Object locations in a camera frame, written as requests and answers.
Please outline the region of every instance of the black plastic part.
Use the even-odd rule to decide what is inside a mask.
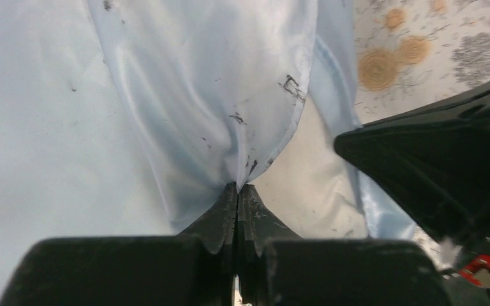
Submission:
[[[264,263],[269,305],[452,305],[429,258],[408,242],[272,241]]]
[[[271,305],[265,265],[260,260],[264,247],[273,239],[301,238],[265,207],[252,185],[245,185],[239,193],[237,209],[237,274],[243,302]]]
[[[435,240],[468,245],[490,233],[490,83],[366,124],[334,146]]]
[[[454,305],[490,306],[490,289],[474,286],[461,276],[444,280],[444,287]]]
[[[35,245],[0,305],[450,305],[416,245],[303,240],[235,184],[175,237],[60,238]]]
[[[15,271],[0,306],[229,306],[236,206],[235,184],[229,184],[213,207],[176,237],[42,241]]]

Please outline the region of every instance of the satin cloth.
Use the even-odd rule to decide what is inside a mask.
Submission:
[[[0,1],[0,294],[41,239],[177,233],[278,163],[307,103],[333,160],[259,178],[268,207],[304,237],[409,238],[331,149],[360,126],[355,64],[349,0]]]

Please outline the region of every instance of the tan circle pattern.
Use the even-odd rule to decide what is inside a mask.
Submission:
[[[395,55],[383,49],[366,52],[358,62],[358,74],[360,83],[370,91],[390,87],[397,77]]]
[[[448,12],[446,0],[431,0],[431,9],[441,15],[446,14]]]
[[[401,42],[396,55],[403,64],[418,64],[429,53],[429,41],[425,36],[409,36]]]
[[[386,15],[385,25],[391,31],[397,29],[403,22],[405,22],[405,11],[400,8],[394,8]]]

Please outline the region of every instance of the light blue fabric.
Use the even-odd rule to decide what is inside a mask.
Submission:
[[[357,88],[353,46],[352,2],[319,1],[309,93],[333,138],[361,127],[353,108]],[[410,239],[414,221],[367,175],[348,163],[346,167],[369,235]]]
[[[174,229],[290,141],[313,58],[316,1],[89,1],[124,109]]]

